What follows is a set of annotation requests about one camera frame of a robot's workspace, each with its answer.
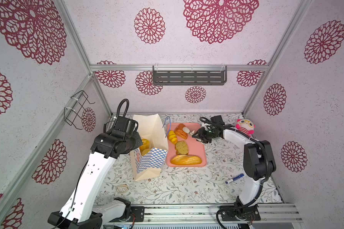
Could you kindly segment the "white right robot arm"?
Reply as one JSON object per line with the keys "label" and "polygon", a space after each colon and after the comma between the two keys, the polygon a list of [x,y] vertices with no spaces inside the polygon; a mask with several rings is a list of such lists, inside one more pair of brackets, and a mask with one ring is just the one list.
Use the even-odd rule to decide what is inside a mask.
{"label": "white right robot arm", "polygon": [[218,224],[229,217],[238,220],[260,220],[258,201],[264,184],[276,171],[276,163],[269,141],[259,141],[253,137],[255,125],[248,119],[238,119],[235,125],[226,125],[222,116],[210,119],[200,117],[202,127],[193,134],[193,138],[204,144],[214,138],[222,138],[243,150],[243,169],[245,185],[232,206],[221,207],[216,213]]}

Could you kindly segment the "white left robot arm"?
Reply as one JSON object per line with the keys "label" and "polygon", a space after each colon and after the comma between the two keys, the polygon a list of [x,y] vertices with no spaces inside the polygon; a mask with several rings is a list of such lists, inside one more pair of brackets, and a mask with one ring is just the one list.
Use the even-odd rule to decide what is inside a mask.
{"label": "white left robot arm", "polygon": [[111,203],[94,207],[101,185],[120,155],[126,155],[142,146],[137,132],[138,122],[120,114],[122,106],[129,106],[123,99],[117,108],[116,119],[111,129],[103,130],[91,147],[87,163],[83,166],[76,187],[60,211],[52,212],[48,223],[58,229],[102,229],[112,220],[134,220],[131,203],[115,198]]}

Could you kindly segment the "yellow ring donut bread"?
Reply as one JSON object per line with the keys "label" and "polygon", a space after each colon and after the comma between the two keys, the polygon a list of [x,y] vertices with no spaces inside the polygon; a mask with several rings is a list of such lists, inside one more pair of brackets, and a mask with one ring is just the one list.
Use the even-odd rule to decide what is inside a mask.
{"label": "yellow ring donut bread", "polygon": [[146,149],[150,149],[150,141],[148,139],[142,139],[142,145],[139,147],[140,152]]}

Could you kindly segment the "checkered paper bag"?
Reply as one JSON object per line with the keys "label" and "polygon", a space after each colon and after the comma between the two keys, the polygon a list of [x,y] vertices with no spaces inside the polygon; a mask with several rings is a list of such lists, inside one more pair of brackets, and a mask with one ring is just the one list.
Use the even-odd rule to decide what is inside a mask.
{"label": "checkered paper bag", "polygon": [[138,133],[142,146],[131,152],[131,165],[135,181],[158,177],[166,162],[168,134],[171,130],[171,119],[162,121],[158,114],[149,116],[134,115],[138,122]]}

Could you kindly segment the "brown croissant bread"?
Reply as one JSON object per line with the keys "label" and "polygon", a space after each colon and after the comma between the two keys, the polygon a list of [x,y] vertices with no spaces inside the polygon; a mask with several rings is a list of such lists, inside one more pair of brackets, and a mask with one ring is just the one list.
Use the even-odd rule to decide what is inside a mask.
{"label": "brown croissant bread", "polygon": [[174,130],[174,133],[179,136],[182,139],[188,139],[188,133],[186,133],[183,128],[186,127],[184,124],[179,124],[176,129]]}

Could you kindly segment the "steel tongs cream tips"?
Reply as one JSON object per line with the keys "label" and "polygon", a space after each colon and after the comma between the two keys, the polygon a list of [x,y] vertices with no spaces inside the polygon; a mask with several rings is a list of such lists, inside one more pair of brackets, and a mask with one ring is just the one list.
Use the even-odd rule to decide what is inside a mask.
{"label": "steel tongs cream tips", "polygon": [[193,136],[195,134],[195,131],[191,131],[189,128],[187,127],[183,127],[183,131],[191,136]]}

